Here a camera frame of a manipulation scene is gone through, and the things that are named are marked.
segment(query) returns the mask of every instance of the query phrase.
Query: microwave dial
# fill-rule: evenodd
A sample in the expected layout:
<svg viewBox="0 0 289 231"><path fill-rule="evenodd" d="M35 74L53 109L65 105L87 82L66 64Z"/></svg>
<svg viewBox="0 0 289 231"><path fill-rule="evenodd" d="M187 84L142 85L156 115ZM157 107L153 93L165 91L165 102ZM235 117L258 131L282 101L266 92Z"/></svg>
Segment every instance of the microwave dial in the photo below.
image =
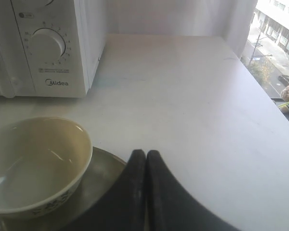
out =
<svg viewBox="0 0 289 231"><path fill-rule="evenodd" d="M50 28L38 29L29 40L32 56L38 62L56 62L64 54L66 44L58 32Z"/></svg>
<svg viewBox="0 0 289 231"><path fill-rule="evenodd" d="M22 0L22 2L29 7L40 8L49 5L53 0Z"/></svg>

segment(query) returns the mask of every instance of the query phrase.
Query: ceramic bowl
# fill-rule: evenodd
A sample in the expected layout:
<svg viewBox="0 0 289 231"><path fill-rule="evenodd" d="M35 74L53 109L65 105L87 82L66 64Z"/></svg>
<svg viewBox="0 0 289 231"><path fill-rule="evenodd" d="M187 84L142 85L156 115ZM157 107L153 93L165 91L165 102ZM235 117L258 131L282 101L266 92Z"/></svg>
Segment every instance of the ceramic bowl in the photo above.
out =
<svg viewBox="0 0 289 231"><path fill-rule="evenodd" d="M52 212L76 190L91 157L88 133L67 119L33 118L0 129L0 215Z"/></svg>

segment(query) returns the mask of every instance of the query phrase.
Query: white microwave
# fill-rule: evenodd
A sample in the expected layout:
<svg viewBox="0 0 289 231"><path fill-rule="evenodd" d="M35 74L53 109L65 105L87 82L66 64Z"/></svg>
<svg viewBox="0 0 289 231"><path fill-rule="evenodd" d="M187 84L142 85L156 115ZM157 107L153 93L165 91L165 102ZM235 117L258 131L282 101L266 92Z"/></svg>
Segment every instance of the white microwave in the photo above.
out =
<svg viewBox="0 0 289 231"><path fill-rule="evenodd" d="M105 0L0 0L0 95L84 97L105 45Z"/></svg>

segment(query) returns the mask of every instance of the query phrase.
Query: street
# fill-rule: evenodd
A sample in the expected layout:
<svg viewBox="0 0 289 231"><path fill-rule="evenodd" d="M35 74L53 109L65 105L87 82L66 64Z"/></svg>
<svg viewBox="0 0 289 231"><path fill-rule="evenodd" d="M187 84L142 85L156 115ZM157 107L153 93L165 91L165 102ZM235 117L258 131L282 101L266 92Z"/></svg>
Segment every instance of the street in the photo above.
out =
<svg viewBox="0 0 289 231"><path fill-rule="evenodd" d="M253 52L254 46L248 41L245 47L245 53L250 54L248 57L251 57ZM254 62L259 62L260 64L265 65L265 61L270 61L270 57L265 57L263 55L269 54L262 54L257 48L254 54ZM285 88L285 86L278 80L278 76L282 73L271 63L266 62L266 65L272 70L268 82L263 86L265 92L271 98L280 98L281 91Z"/></svg>

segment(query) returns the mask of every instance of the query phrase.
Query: table surface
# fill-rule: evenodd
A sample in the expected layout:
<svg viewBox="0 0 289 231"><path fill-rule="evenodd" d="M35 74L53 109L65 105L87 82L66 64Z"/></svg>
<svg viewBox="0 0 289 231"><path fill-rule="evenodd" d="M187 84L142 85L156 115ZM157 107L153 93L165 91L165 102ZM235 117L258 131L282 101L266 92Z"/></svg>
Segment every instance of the table surface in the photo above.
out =
<svg viewBox="0 0 289 231"><path fill-rule="evenodd" d="M61 116L127 160L157 149L243 231L289 231L289 122L218 37L110 35L84 99L0 97L0 127Z"/></svg>

